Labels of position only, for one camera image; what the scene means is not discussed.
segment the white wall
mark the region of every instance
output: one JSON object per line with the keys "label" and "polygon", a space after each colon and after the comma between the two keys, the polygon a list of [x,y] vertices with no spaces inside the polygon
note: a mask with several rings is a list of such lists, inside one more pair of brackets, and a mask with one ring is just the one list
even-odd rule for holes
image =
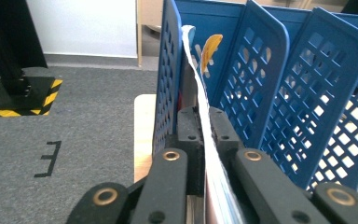
{"label": "white wall", "polygon": [[136,0],[27,0],[46,54],[136,58]]}

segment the paper sheet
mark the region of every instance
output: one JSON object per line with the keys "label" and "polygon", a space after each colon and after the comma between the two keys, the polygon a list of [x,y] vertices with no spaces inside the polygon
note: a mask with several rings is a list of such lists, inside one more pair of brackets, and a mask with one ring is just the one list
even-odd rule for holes
{"label": "paper sheet", "polygon": [[226,170],[220,161],[213,140],[212,126],[209,116],[209,103],[200,72],[195,68],[190,53],[190,41],[195,27],[182,27],[183,44],[188,63],[194,70],[198,87],[200,122],[205,147],[205,221],[206,223],[244,223],[238,201],[229,185]]}

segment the blue plastic basket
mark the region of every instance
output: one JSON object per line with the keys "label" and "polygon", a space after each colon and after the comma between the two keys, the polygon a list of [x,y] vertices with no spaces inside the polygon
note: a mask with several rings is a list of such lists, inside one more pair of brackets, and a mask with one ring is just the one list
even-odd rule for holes
{"label": "blue plastic basket", "polygon": [[[302,188],[312,178],[315,183],[326,180],[332,169],[318,164],[332,160],[324,155],[334,151],[331,139],[339,139],[338,121],[358,86],[358,16],[335,16],[319,8],[262,8],[252,1],[166,0],[163,10],[154,151],[164,148],[167,133],[175,133],[182,61],[179,28],[190,24],[196,27],[192,54],[197,60],[210,35],[223,35],[204,81],[211,105],[226,111],[243,143],[267,151]],[[344,153],[335,157],[339,167],[351,153],[341,147]],[[351,170],[358,172],[358,153],[351,160],[354,164],[340,169],[345,176],[327,180],[357,185]]]}

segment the gray floor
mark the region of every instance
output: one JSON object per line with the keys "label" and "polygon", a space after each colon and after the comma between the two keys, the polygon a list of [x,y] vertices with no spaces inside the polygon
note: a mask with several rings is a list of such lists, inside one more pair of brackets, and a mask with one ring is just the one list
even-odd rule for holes
{"label": "gray floor", "polygon": [[[155,93],[156,71],[50,67],[28,76],[63,83],[48,116],[0,118],[0,223],[64,223],[103,182],[133,180],[133,101]],[[45,173],[62,141],[50,177]]]}

